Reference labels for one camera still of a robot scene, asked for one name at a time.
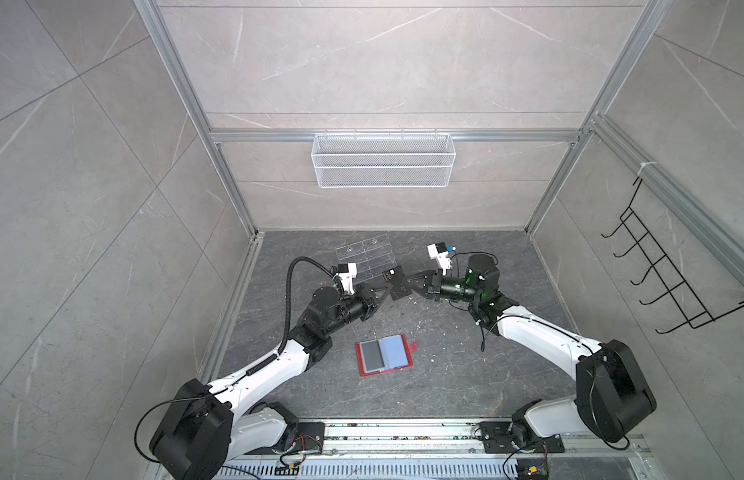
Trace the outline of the dark credit card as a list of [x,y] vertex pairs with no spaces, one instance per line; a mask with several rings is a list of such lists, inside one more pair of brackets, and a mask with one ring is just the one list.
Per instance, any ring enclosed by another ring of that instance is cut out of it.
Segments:
[[383,272],[391,299],[397,301],[409,297],[412,289],[403,267],[398,265]]

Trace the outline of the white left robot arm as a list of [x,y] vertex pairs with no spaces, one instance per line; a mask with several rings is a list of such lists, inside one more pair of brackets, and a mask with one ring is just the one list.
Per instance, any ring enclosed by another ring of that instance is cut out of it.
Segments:
[[331,349],[334,332],[370,319],[389,293],[366,283],[353,293],[316,290],[284,347],[208,384],[192,379],[181,386],[149,442],[153,460],[176,479],[211,479],[226,462],[292,438],[296,416],[262,400],[318,363]]

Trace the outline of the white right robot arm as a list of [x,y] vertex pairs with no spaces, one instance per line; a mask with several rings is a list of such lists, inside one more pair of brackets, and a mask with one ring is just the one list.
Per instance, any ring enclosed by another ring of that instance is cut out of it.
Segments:
[[628,345],[584,337],[532,313],[500,291],[500,272],[489,254],[471,255],[463,276],[450,275],[450,256],[434,258],[437,269],[408,277],[413,291],[464,303],[484,335],[528,348],[575,381],[575,394],[532,401],[513,414],[508,434],[515,448],[530,451],[549,437],[587,433],[613,450],[629,448],[629,432],[656,410],[657,401]]

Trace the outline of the red leather card holder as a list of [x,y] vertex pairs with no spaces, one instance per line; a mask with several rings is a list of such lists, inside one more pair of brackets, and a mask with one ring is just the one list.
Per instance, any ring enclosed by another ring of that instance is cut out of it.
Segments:
[[362,378],[412,367],[416,341],[410,343],[404,334],[358,342],[355,345]]

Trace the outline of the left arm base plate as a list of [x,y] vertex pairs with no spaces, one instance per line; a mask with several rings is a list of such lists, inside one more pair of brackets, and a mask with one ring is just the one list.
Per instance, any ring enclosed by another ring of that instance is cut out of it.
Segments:
[[298,422],[289,424],[272,450],[278,454],[290,451],[323,452],[326,424],[324,422]]

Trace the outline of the clear acrylic organizer tray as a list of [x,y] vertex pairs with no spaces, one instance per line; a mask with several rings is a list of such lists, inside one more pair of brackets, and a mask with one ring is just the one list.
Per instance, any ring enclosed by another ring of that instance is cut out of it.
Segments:
[[387,233],[349,243],[335,249],[338,262],[355,263],[353,285],[373,281],[396,267],[395,253]]

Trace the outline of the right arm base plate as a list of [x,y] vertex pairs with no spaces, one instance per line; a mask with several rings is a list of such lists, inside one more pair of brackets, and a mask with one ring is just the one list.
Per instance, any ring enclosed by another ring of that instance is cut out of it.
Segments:
[[560,435],[539,437],[521,422],[483,421],[475,435],[487,454],[565,452]]

